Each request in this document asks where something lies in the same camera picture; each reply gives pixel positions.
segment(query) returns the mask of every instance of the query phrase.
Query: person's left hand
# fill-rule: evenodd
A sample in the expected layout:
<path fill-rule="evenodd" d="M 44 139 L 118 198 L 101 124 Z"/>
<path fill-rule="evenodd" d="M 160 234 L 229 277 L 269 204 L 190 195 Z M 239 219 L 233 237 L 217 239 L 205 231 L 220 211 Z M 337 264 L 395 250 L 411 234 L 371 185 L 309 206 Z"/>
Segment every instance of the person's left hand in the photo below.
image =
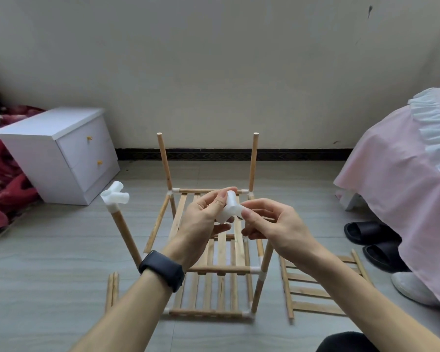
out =
<path fill-rule="evenodd" d="M 163 254 L 182 265 L 184 271 L 191 268 L 204 252 L 213 235 L 228 231 L 231 225 L 214 225 L 215 217 L 227 203 L 227 191 L 236 187 L 211 191 L 193 201 L 182 216 L 178 233 L 164 248 Z"/>

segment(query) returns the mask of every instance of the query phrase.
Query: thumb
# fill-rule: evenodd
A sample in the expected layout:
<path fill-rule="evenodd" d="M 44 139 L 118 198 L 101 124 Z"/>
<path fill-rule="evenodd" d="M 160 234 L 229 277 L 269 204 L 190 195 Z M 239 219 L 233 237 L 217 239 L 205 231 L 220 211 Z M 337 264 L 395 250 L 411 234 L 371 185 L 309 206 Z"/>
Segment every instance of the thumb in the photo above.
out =
<path fill-rule="evenodd" d="M 220 190 L 217 197 L 207 206 L 204 211 L 207 212 L 212 217 L 216 217 L 222 212 L 223 208 L 227 203 L 227 190 Z"/>
<path fill-rule="evenodd" d="M 241 216 L 244 218 L 247 224 L 250 224 L 257 231 L 261 232 L 264 236 L 267 236 L 270 229 L 273 227 L 273 223 L 265 220 L 258 213 L 255 213 L 251 209 L 244 208 L 241 211 Z"/>

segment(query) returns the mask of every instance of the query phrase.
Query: person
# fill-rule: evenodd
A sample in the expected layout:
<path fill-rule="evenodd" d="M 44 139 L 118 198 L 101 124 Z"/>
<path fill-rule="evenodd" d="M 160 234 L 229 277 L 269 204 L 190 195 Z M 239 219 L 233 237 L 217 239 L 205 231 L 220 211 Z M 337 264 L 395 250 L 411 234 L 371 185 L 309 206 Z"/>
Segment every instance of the person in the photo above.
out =
<path fill-rule="evenodd" d="M 183 271 L 197 262 L 213 234 L 230 229 L 228 223 L 214 224 L 228 190 L 237 189 L 212 191 L 190 204 L 178 233 L 163 249 L 162 254 Z M 317 352 L 440 352 L 438 337 L 318 243 L 292 207 L 265 198 L 242 205 L 248 224 L 242 234 L 249 239 L 268 239 L 278 254 L 315 278 L 363 332 L 329 336 Z M 71 352 L 144 351 L 172 293 L 164 278 L 144 270 Z"/>

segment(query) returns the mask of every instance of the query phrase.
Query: black baseboard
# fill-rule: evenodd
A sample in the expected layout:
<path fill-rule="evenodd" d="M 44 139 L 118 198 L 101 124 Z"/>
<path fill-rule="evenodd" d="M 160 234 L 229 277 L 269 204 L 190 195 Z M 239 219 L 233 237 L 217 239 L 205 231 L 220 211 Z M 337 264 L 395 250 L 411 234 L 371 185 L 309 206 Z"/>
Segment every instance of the black baseboard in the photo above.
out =
<path fill-rule="evenodd" d="M 258 160 L 347 160 L 352 148 L 342 149 L 258 149 Z M 119 160 L 161 160 L 153 149 L 117 148 Z M 171 148 L 168 160 L 251 160 L 249 149 Z"/>

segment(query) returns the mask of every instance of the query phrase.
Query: ruffled trim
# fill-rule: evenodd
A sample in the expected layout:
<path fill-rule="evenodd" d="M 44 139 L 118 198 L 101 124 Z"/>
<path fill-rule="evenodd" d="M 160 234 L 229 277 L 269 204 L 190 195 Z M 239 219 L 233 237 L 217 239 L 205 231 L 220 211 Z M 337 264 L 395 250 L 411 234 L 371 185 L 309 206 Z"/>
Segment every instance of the ruffled trim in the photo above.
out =
<path fill-rule="evenodd" d="M 435 88 L 428 88 L 408 101 L 430 161 L 440 171 L 440 103 Z"/>

